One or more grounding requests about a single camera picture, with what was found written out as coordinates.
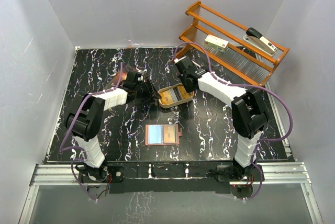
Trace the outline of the beige oval card tray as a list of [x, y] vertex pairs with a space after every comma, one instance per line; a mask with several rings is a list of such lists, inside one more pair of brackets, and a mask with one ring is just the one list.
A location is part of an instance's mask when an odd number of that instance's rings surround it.
[[195, 92], [188, 93], [182, 83], [162, 88], [158, 93], [161, 96], [158, 103], [164, 109], [188, 103], [195, 94]]

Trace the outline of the pink leather card holder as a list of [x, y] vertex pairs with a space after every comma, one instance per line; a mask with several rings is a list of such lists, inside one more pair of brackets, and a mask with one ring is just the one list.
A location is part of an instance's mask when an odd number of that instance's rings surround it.
[[145, 145], [179, 145], [181, 136], [178, 124], [150, 124], [145, 129]]

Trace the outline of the beige printed card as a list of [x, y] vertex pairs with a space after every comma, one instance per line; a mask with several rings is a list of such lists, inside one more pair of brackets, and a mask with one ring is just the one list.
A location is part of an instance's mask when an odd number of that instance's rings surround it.
[[176, 127], [173, 125], [163, 126], [163, 143], [176, 143]]

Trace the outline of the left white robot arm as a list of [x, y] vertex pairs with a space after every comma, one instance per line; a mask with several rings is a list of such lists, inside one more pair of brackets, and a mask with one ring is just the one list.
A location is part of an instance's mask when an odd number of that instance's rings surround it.
[[77, 167], [77, 171], [97, 182], [108, 176], [106, 158], [97, 136], [105, 111], [136, 99], [146, 102], [160, 98], [149, 77], [136, 71], [129, 71], [124, 79], [119, 74], [116, 84], [108, 89], [77, 95], [64, 120], [67, 132], [63, 139], [73, 136], [77, 143], [75, 148], [83, 154], [83, 168]]

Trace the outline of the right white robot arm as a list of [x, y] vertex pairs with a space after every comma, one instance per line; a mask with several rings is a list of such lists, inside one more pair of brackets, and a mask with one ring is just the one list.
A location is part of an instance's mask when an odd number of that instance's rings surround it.
[[268, 115], [261, 91], [232, 86], [214, 72], [198, 68], [189, 57], [175, 59], [178, 78], [187, 92], [206, 92], [231, 108], [232, 123], [238, 134], [238, 144], [232, 161], [232, 177], [241, 181], [252, 174], [256, 163], [256, 147], [264, 130]]

